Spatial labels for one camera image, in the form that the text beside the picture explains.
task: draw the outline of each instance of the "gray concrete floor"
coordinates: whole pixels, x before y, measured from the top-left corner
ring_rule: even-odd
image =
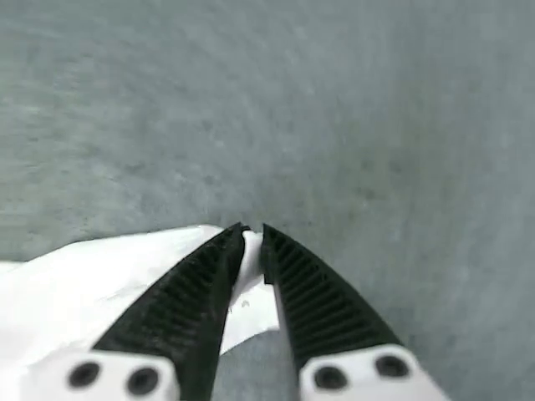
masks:
[[[0,257],[266,221],[454,399],[531,400],[534,20],[531,0],[1,0]],[[224,357],[216,399],[285,399],[278,349]]]

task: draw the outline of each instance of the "black rubber grip pad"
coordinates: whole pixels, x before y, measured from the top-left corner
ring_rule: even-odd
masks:
[[[227,228],[153,284],[94,349],[167,357],[175,364],[181,398],[210,399],[244,250],[242,225]]]
[[[260,261],[276,289],[295,368],[310,358],[400,340],[371,306],[311,251],[264,225]]]

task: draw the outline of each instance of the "screw hole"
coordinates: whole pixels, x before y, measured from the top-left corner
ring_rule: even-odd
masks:
[[[69,375],[69,385],[72,388],[83,388],[92,384],[99,376],[100,366],[95,362],[78,365]]]
[[[393,355],[381,357],[375,361],[377,372],[387,378],[404,378],[409,374],[409,367],[402,359]]]
[[[133,395],[147,395],[157,384],[158,373],[153,368],[141,368],[130,375],[127,387]]]
[[[314,374],[314,380],[319,388],[327,390],[340,390],[348,384],[344,373],[334,366],[325,366],[318,369]]]

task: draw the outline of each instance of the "floor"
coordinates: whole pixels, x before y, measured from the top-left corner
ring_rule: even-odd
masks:
[[[533,1],[1,3],[0,259],[266,221],[453,399],[532,399]],[[215,399],[289,399],[278,340]]]

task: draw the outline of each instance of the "white object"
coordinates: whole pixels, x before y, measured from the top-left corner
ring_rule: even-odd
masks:
[[[407,375],[382,376],[376,366],[382,357],[398,358],[408,368]],[[346,385],[340,389],[320,388],[316,373],[326,367],[338,369],[345,376]],[[449,401],[414,355],[398,345],[313,358],[301,369],[299,382],[303,401]]]
[[[0,399],[20,399],[20,380],[32,366],[90,349],[153,282],[221,231],[191,226],[85,241],[23,264],[0,265]],[[222,353],[278,328],[273,290],[257,281],[262,235],[246,231],[244,236]]]
[[[67,373],[72,376],[76,368],[87,362],[97,367],[94,380],[86,386],[73,387]],[[146,368],[156,372],[154,388],[142,396],[130,393],[128,382],[132,375]],[[166,358],[93,351],[43,361],[23,379],[21,394],[24,401],[175,401],[180,399],[180,387],[175,368]]]

